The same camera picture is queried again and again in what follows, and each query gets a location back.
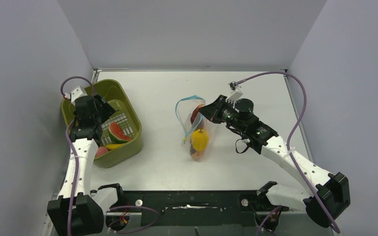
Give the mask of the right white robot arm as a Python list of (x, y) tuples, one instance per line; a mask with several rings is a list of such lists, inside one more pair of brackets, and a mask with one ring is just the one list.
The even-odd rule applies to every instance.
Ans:
[(303, 191), (270, 181), (259, 190), (260, 208), (296, 209), (305, 212), (321, 227), (333, 227), (350, 205), (348, 178), (340, 172), (332, 174), (289, 147), (282, 136), (253, 113), (253, 107), (249, 99), (242, 98), (231, 104), (221, 95), (213, 103), (199, 108), (199, 113), (212, 123), (224, 123), (227, 129), (246, 140), (249, 148), (278, 164), (306, 188)]

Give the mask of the yellow toy bell pepper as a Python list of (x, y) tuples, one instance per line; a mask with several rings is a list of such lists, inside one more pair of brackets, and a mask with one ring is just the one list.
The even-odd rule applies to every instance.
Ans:
[(209, 142), (209, 133), (205, 129), (196, 129), (190, 136), (190, 152), (203, 152)]

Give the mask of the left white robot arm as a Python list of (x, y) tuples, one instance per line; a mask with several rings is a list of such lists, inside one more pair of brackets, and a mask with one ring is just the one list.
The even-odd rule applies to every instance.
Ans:
[(84, 95), (74, 101), (74, 119), (65, 132), (70, 157), (62, 188), (47, 205), (60, 236), (86, 236), (102, 231), (105, 210), (91, 197), (91, 168), (103, 134), (102, 124), (115, 109), (102, 96)]

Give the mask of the pink toy peach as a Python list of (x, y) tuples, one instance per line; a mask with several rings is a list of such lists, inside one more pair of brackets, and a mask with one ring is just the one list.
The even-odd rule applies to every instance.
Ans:
[(95, 159), (100, 158), (101, 156), (105, 155), (106, 153), (109, 152), (109, 149), (106, 147), (99, 147), (96, 154), (95, 154)]

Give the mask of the toy watermelon slice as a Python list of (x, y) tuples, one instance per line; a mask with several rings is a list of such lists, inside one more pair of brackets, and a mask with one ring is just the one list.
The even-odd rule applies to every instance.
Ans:
[(109, 137), (114, 144), (124, 144), (132, 141), (116, 122), (111, 122), (108, 127)]

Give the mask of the olive green plastic bin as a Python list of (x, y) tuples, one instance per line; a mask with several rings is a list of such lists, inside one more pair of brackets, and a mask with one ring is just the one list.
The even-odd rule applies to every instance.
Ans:
[[(63, 81), (60, 88), (62, 96), (66, 93), (64, 91), (65, 84), (66, 81)], [(108, 127), (111, 122), (116, 122), (123, 132), (132, 138), (132, 141), (124, 143), (123, 146), (115, 150), (110, 150), (100, 158), (94, 159), (93, 164), (100, 168), (110, 168), (136, 155), (143, 146), (140, 137), (142, 125), (120, 83), (114, 80), (104, 80), (95, 84), (90, 84), (88, 87), (84, 88), (84, 90), (87, 95), (101, 95), (116, 110), (116, 112), (102, 124), (103, 134), (99, 147), (113, 144), (108, 132)], [(73, 106), (69, 100), (64, 99), (61, 104), (61, 109), (63, 118), (68, 126), (74, 119), (73, 113), (75, 111), (75, 106)]]

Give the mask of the yellow toy banana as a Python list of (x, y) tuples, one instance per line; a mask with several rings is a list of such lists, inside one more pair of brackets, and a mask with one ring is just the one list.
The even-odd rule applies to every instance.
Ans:
[(117, 148), (120, 148), (121, 146), (123, 146), (124, 144), (107, 144), (105, 145), (105, 147), (108, 149), (108, 150), (115, 150)]

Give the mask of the clear zip top bag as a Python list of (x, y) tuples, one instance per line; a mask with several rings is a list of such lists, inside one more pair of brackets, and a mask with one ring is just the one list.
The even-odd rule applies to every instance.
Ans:
[[(189, 152), (190, 135), (192, 131), (194, 131), (195, 129), (194, 128), (195, 125), (192, 125), (190, 122), (190, 117), (194, 109), (199, 105), (205, 106), (206, 100), (198, 95), (192, 95), (192, 96), (184, 97), (178, 100), (174, 107), (175, 116), (181, 128), (183, 129), (183, 134), (184, 134), (182, 137), (181, 146), (183, 147), (184, 151), (188, 153), (189, 155), (190, 155), (190, 152)], [(217, 136), (216, 125), (212, 124), (210, 121), (208, 121), (205, 118), (204, 118), (204, 123), (205, 123), (205, 128), (209, 133), (209, 143), (207, 145), (207, 148), (201, 160), (196, 161), (196, 162), (205, 162), (208, 158), (211, 157), (213, 145)]]

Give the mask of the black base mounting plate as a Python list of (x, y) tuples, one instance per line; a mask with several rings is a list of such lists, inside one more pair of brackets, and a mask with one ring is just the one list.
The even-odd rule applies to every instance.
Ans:
[(275, 208), (255, 190), (125, 191), (105, 225), (118, 233), (146, 225), (254, 227)]

